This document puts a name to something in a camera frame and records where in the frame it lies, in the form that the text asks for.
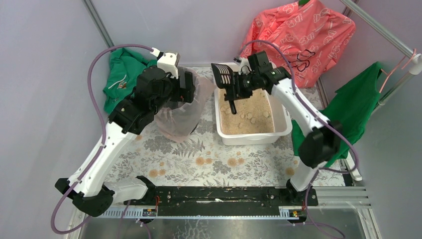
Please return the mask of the black litter scoop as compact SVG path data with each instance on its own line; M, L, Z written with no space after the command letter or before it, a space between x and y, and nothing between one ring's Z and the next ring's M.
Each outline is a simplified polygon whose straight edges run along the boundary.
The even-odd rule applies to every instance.
M214 75L216 86L219 89L224 89L224 100L229 103L231 113L237 114L235 107L235 90L233 81L233 70L225 64L211 63L211 69Z

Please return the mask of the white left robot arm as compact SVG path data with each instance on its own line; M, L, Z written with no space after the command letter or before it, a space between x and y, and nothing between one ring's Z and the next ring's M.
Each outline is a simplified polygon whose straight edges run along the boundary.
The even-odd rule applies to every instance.
M92 217L102 215L112 204L139 200L152 202L155 185L144 176L111 183L106 176L121 150L154 121L169 102L192 103L196 80L193 71L179 69L174 75L156 66L144 69L136 85L112 110L103 124L99 147L69 178L60 178L55 188Z

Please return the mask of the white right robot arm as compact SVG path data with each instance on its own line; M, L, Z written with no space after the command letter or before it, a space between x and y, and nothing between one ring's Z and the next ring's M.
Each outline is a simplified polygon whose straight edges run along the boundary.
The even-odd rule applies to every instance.
M304 191L319 168L340 150L343 139L339 121L331 121L320 113L303 94L297 90L293 73L283 67L274 67L261 51L239 60L240 68L235 71L223 64L213 64L215 81L220 89L225 89L225 101L229 102L232 113L236 113L234 101L248 99L254 90L266 90L278 99L293 116L302 131L304 141L298 148L301 160L289 186L296 192Z

